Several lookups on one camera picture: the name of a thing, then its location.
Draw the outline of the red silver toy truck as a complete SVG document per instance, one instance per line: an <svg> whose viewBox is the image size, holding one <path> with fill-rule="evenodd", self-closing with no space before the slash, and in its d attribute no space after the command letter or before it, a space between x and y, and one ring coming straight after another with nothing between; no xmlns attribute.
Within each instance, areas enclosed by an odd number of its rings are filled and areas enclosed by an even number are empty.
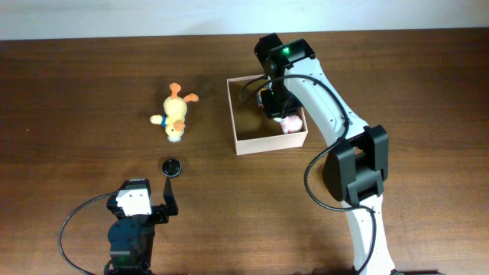
<svg viewBox="0 0 489 275"><path fill-rule="evenodd" d="M265 109L273 103L273 92L271 89L260 89L257 92L257 103L262 109Z"/></svg>

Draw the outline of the pink white duck figure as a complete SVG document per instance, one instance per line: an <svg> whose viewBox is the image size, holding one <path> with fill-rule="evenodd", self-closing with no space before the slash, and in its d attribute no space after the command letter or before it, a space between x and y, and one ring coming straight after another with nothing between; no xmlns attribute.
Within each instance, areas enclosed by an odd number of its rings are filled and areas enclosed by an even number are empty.
<svg viewBox="0 0 489 275"><path fill-rule="evenodd" d="M303 129L303 120L298 115L288 115L285 118L274 118L279 123L284 134L293 134L301 132Z"/></svg>

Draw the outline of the pink cardboard box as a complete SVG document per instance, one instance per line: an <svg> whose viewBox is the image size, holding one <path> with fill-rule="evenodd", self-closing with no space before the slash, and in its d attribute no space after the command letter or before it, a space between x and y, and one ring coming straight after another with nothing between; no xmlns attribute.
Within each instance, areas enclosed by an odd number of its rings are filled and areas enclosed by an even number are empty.
<svg viewBox="0 0 489 275"><path fill-rule="evenodd" d="M308 134L303 108L296 112L303 121L302 130L284 134L280 124L268 119L256 100L243 105L239 102L238 94L242 86L257 77L243 76L226 80L235 153L245 155L302 147Z"/></svg>

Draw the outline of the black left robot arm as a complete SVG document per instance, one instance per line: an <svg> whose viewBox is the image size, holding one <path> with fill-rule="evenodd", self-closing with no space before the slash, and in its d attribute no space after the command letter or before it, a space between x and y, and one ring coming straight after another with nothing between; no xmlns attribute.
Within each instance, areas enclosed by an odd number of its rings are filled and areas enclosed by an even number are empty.
<svg viewBox="0 0 489 275"><path fill-rule="evenodd" d="M108 230L110 260L104 274L151 274L155 226L178 215L170 178L164 184L164 203L151 205L146 178L125 180L109 196L106 207L118 219Z"/></svg>

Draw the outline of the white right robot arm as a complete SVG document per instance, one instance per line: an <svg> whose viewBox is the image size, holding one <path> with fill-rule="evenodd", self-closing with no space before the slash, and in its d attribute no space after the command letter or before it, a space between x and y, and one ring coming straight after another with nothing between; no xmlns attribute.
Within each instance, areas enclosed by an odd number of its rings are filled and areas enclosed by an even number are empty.
<svg viewBox="0 0 489 275"><path fill-rule="evenodd" d="M261 37L254 54L264 70L264 83L251 96L270 119L285 119L304 108L320 130L326 149L305 169L325 159L322 178L334 207L307 193L319 206L347 216L357 274L394 274L382 219L384 183L388 177L389 137L381 126L358 117L326 77L311 46L299 39L287 44L277 34Z"/></svg>

